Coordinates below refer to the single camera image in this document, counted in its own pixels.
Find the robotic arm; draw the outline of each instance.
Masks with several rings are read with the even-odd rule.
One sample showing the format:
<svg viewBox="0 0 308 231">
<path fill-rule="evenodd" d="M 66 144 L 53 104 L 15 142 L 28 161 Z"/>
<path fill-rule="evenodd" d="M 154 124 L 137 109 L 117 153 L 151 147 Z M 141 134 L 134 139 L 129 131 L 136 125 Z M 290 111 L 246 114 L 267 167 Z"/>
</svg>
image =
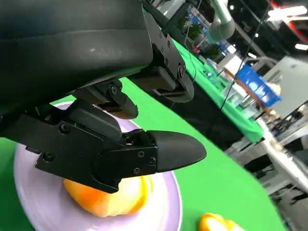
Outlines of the robotic arm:
<svg viewBox="0 0 308 231">
<path fill-rule="evenodd" d="M 37 153 L 36 168 L 114 193 L 122 178 L 185 167 L 203 145 L 175 132 L 122 133 L 138 115 L 118 80 L 184 103 L 185 63 L 138 0 L 14 0 L 0 14 L 0 136 Z M 49 102 L 73 94 L 65 111 Z"/>
</svg>

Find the wall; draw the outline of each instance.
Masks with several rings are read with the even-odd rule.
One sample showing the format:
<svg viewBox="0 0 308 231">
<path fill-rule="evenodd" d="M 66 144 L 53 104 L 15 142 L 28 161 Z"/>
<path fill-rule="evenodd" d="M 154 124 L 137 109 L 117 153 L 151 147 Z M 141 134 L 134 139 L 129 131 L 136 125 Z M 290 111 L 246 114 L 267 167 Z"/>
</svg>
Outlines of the wall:
<svg viewBox="0 0 308 231">
<path fill-rule="evenodd" d="M 265 76 L 268 80 L 277 70 L 282 73 L 281 98 L 272 108 L 285 118 L 308 100 L 308 63 L 291 57 L 284 57 Z"/>
</svg>

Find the plate rim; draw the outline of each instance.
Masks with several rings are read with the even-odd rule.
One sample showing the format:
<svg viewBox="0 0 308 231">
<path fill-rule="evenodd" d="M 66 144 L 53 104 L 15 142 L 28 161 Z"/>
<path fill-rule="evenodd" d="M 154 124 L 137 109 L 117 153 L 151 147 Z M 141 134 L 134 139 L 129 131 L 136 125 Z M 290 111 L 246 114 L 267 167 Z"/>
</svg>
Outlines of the plate rim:
<svg viewBox="0 0 308 231">
<path fill-rule="evenodd" d="M 55 104 L 54 106 L 55 107 L 59 107 L 59 106 L 62 106 L 62 105 L 66 105 L 66 104 L 72 104 L 74 101 L 66 101 L 66 102 L 62 102 L 62 103 L 57 103 Z M 132 121 L 131 119 L 129 120 L 131 123 L 133 123 L 136 127 L 140 128 L 134 121 Z M 31 224 L 31 226 L 33 227 L 33 229 L 35 231 L 38 231 L 38 227 L 35 225 L 35 222 L 33 221 L 34 218 L 32 216 L 30 216 L 30 211 L 28 211 L 28 208 L 27 206 L 25 205 L 25 201 L 22 200 L 22 195 L 21 195 L 21 189 L 19 187 L 17 187 L 17 184 L 16 182 L 18 182 L 18 179 L 17 179 L 17 176 L 16 176 L 16 158 L 15 158 L 15 154 L 16 152 L 18 151 L 19 148 L 21 148 L 21 146 L 24 146 L 20 143 L 16 143 L 16 148 L 15 148 L 15 151 L 14 151 L 14 162 L 13 162 L 13 178 L 14 178 L 14 184 L 15 184 L 15 189 L 16 189 L 16 192 L 17 192 L 17 196 L 18 196 L 18 199 L 19 199 L 19 203 L 21 204 L 21 207 L 25 213 L 25 216 L 27 217 L 29 223 Z M 177 189 L 177 192 L 178 192 L 178 196 L 179 196 L 179 208 L 180 208 L 180 213 L 179 213 L 179 223 L 178 223 L 178 228 L 177 228 L 177 231 L 180 231 L 181 230 L 181 226 L 182 226 L 182 219 L 183 219 L 183 207 L 182 207 L 182 196 L 181 196 L 181 192 L 180 192 L 180 186 L 179 186 L 179 183 L 178 183 L 178 180 L 176 178 L 176 175 L 174 173 L 174 171 L 170 171 L 171 175 L 172 175 L 172 178 L 173 178 L 173 181 L 175 182 L 175 185 L 176 185 L 176 189 Z"/>
</svg>

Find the ceiling light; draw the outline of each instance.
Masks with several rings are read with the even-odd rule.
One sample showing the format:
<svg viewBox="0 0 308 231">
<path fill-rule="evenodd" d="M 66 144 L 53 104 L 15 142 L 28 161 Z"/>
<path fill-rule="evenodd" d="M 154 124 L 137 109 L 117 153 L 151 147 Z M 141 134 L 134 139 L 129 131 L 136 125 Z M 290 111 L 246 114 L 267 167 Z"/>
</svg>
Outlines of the ceiling light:
<svg viewBox="0 0 308 231">
<path fill-rule="evenodd" d="M 295 45 L 295 48 L 296 49 L 299 49 L 299 50 L 303 50 L 303 51 L 307 51 L 308 50 L 308 45 L 305 45 L 305 44 L 296 44 Z"/>
<path fill-rule="evenodd" d="M 253 59 L 256 59 L 256 58 L 257 58 L 257 56 L 256 56 L 255 54 L 252 54 L 252 53 L 248 53 L 248 56 L 251 57 L 251 58 L 253 58 Z"/>
<path fill-rule="evenodd" d="M 299 21 L 299 20 L 308 20 L 307 16 L 302 16 L 302 17 L 290 17 L 287 18 L 288 21 Z"/>
<path fill-rule="evenodd" d="M 308 12 L 305 6 L 294 6 L 288 8 L 277 8 L 268 12 L 270 17 L 286 17 L 306 14 Z"/>
<path fill-rule="evenodd" d="M 267 21 L 279 21 L 279 20 L 287 21 L 288 17 L 287 16 L 283 16 L 283 17 L 269 17 L 267 19 Z"/>
<path fill-rule="evenodd" d="M 227 50 L 231 53 L 231 54 L 234 54 L 236 52 L 236 48 L 232 45 L 228 46 L 227 47 Z"/>
</svg>

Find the table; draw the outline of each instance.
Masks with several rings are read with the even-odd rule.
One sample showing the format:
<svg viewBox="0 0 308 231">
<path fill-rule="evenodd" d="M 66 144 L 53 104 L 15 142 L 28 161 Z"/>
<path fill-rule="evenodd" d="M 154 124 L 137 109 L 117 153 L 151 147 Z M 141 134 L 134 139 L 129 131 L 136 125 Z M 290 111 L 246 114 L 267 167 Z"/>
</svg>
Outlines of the table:
<svg viewBox="0 0 308 231">
<path fill-rule="evenodd" d="M 216 76 L 215 71 L 207 64 L 202 63 L 195 56 L 189 55 L 188 50 L 174 40 L 175 46 L 179 50 L 186 63 L 186 70 L 195 81 L 206 92 L 215 104 L 220 108 L 224 102 L 225 97 L 221 94 L 221 86 L 215 86 L 208 77 L 203 73 L 204 70 Z M 238 127 L 238 129 L 248 138 L 252 143 L 258 142 L 263 138 L 263 130 L 257 122 L 251 118 L 246 119 L 242 113 L 241 107 L 235 107 L 230 102 L 226 102 L 222 108 L 222 112 Z"/>
<path fill-rule="evenodd" d="M 205 160 L 175 171 L 183 201 L 182 231 L 195 231 L 203 213 L 218 213 L 246 231 L 283 231 L 280 218 L 261 185 L 180 116 L 126 78 L 123 92 L 139 108 L 134 119 L 145 130 L 169 130 L 194 136 L 207 149 Z M 71 101 L 69 96 L 55 103 Z M 1 231 L 32 231 L 18 201 L 13 180 L 15 143 L 0 139 Z"/>
<path fill-rule="evenodd" d="M 293 124 L 294 127 L 291 126 L 290 130 L 295 131 L 298 126 L 301 127 L 301 124 L 305 122 L 306 118 L 302 119 L 303 120 L 299 121 L 298 124 Z M 278 136 L 276 139 L 262 118 L 257 119 L 257 123 L 264 130 L 264 140 L 257 145 L 246 146 L 241 151 L 237 151 L 237 149 L 232 152 L 230 150 L 230 157 L 236 159 L 236 161 L 243 166 L 256 158 L 268 154 L 276 172 L 267 173 L 266 176 L 259 179 L 268 193 L 273 193 L 289 183 L 308 192 L 308 168 L 305 163 L 293 154 L 293 152 L 296 151 L 293 150 L 293 147 L 299 147 L 299 144 L 289 145 L 289 142 L 298 138 L 297 135 L 300 135 L 301 132 L 305 134 L 305 128 L 299 130 L 299 133 L 295 133 L 294 136 L 285 137 L 282 134 L 281 137 Z"/>
</svg>

